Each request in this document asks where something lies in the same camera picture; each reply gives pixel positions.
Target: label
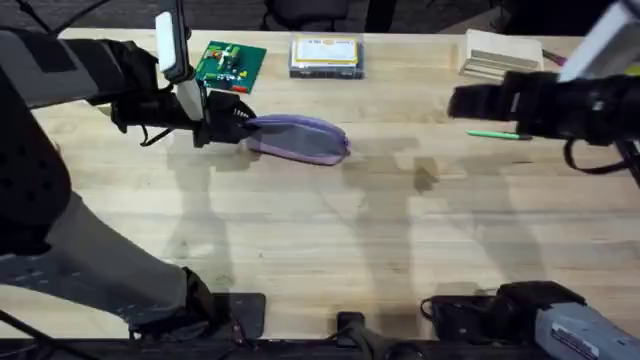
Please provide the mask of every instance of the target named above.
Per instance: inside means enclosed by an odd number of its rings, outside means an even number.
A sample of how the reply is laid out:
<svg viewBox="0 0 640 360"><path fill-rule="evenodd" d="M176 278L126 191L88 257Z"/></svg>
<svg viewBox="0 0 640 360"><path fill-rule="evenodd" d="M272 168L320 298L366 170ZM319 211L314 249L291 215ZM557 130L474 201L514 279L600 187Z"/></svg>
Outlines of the label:
<svg viewBox="0 0 640 360"><path fill-rule="evenodd" d="M298 36L295 61L355 65L358 63L358 40L340 36Z"/></svg>
<svg viewBox="0 0 640 360"><path fill-rule="evenodd" d="M551 337L570 347L588 360L598 360L600 349L595 345L582 340L576 334L558 323L551 324Z"/></svg>

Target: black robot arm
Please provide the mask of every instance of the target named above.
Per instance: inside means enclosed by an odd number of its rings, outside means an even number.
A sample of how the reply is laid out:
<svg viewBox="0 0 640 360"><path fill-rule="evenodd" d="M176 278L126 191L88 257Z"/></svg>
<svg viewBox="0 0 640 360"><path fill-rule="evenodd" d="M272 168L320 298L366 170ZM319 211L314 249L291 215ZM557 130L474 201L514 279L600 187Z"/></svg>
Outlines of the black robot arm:
<svg viewBox="0 0 640 360"><path fill-rule="evenodd" d="M176 51L186 52L185 36ZM207 95L179 54L165 72L172 85L158 89L156 58L133 42L60 40L2 28L0 49L0 283L110 312L133 332L153 337L228 323L224 306L214 306L196 274L147 254L84 205L31 109L110 103L121 131L132 125L185 129L197 147L248 136L251 109L236 95ZM179 95L185 83L197 90L191 109Z"/></svg>

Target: box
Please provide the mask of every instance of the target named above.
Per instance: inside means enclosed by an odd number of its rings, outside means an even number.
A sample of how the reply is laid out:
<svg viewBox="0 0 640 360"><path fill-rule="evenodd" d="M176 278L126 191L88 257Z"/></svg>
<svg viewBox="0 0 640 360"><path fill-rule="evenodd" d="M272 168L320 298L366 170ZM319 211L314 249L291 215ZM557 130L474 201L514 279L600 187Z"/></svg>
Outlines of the box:
<svg viewBox="0 0 640 360"><path fill-rule="evenodd" d="M362 35L294 33L289 48L292 78L364 78Z"/></svg>

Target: chair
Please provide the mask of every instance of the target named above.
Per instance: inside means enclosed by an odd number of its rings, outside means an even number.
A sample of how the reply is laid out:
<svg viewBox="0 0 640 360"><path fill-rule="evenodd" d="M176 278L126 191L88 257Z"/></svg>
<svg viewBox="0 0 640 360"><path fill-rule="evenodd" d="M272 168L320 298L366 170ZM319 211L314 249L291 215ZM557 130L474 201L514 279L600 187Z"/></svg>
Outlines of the chair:
<svg viewBox="0 0 640 360"><path fill-rule="evenodd" d="M349 0L265 0L265 5L267 12L260 30L271 30L267 24L271 16L278 25L292 31L322 21L329 21L330 30L336 31L336 20L347 18Z"/></svg>

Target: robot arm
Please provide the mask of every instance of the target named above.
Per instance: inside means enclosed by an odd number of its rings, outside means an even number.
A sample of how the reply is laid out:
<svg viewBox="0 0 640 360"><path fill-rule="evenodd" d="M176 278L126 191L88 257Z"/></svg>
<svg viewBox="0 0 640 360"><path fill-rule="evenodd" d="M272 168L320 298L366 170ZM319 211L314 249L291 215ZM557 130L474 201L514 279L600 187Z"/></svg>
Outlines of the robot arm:
<svg viewBox="0 0 640 360"><path fill-rule="evenodd" d="M171 46L161 54L170 58L162 70L177 94L158 89L156 58L133 42L0 29L0 283L110 312L133 332L156 337L227 319L214 314L212 294L196 274L147 254L86 207L30 110L111 103L123 132L132 125L185 129L198 147L248 136L244 122L255 115L236 95L206 96L196 84L182 2L165 5L161 16L169 20L160 35Z"/></svg>
<svg viewBox="0 0 640 360"><path fill-rule="evenodd" d="M630 168L640 186L640 77L621 74L640 60L640 1L622 0L609 7L586 39L554 73L507 73L501 85L455 89L449 104L453 117L515 121L516 132L565 139L567 164L589 174ZM616 144L624 160L581 169L573 160L576 140L591 145Z"/></svg>

